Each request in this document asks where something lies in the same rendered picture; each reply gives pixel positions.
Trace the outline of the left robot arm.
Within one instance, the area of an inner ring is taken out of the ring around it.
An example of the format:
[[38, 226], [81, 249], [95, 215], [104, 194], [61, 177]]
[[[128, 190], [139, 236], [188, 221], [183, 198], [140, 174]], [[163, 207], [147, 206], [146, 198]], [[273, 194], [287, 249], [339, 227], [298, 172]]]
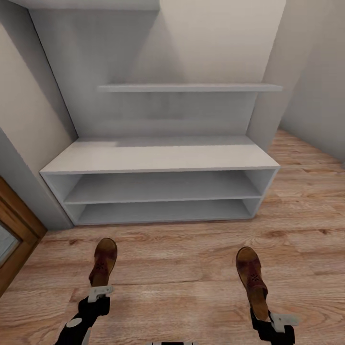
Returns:
[[110, 297], [114, 286], [91, 287], [88, 298], [80, 301], [78, 314], [68, 323], [55, 345], [88, 345], [91, 328], [98, 316], [105, 316], [110, 310]]

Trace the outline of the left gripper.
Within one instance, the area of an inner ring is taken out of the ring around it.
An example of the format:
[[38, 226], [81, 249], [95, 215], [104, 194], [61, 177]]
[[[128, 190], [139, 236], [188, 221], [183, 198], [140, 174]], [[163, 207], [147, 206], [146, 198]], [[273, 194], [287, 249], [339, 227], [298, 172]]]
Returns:
[[98, 301], [95, 302], [89, 302], [87, 299], [81, 300], [78, 306], [78, 313], [82, 313], [85, 310], [93, 310], [96, 321], [98, 316], [105, 316], [109, 313], [110, 297], [101, 297], [101, 299], [98, 299]]

